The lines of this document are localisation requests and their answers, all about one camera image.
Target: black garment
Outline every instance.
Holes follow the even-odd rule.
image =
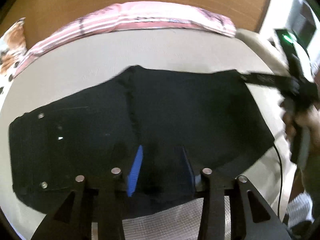
[[[236,70],[140,66],[18,117],[9,139],[13,190],[44,213],[63,200],[77,175],[103,176],[114,167],[129,172],[142,145],[127,217],[191,200],[194,175],[203,168],[238,176],[274,141]]]

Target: green light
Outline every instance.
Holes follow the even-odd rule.
[[[293,43],[292,40],[287,35],[283,35],[283,37],[286,41]]]

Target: black wire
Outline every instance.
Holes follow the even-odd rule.
[[[279,151],[276,147],[276,144],[273,144],[273,147],[275,148],[276,150],[276,153],[278,155],[278,158],[279,158],[279,163],[280,163],[280,181],[281,181],[281,184],[280,184],[280,195],[279,195],[279,201],[278,201],[278,218],[280,218],[280,201],[281,201],[281,195],[282,195],[282,184],[283,184],[283,172],[282,172],[282,161],[281,161],[281,157],[280,157],[280,154],[279,154]]]

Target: folded pink towel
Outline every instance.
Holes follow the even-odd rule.
[[[34,45],[18,65],[15,76],[47,52],[66,43],[100,33],[135,29],[188,28],[234,37],[236,28],[223,15],[189,5],[166,2],[113,4],[60,28]]]

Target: metal screw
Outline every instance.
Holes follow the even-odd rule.
[[[113,168],[113,169],[111,170],[111,172],[112,172],[113,174],[119,174],[119,173],[121,172],[121,169],[120,169],[120,168]]]
[[[204,168],[204,169],[202,170],[202,172],[203,172],[204,174],[210,175],[210,174],[212,173],[212,170],[209,169],[209,168]]]
[[[40,185],[41,185],[42,188],[46,188],[46,187],[48,186],[48,183],[46,183],[46,182],[44,181],[44,182],[42,182]]]
[[[242,182],[242,183],[246,183],[246,182],[248,181],[248,178],[247,178],[246,176],[242,176],[242,175],[239,176],[238,179],[239,179],[239,181]]]
[[[76,182],[81,182],[81,181],[84,181],[84,176],[83,175],[76,176]]]

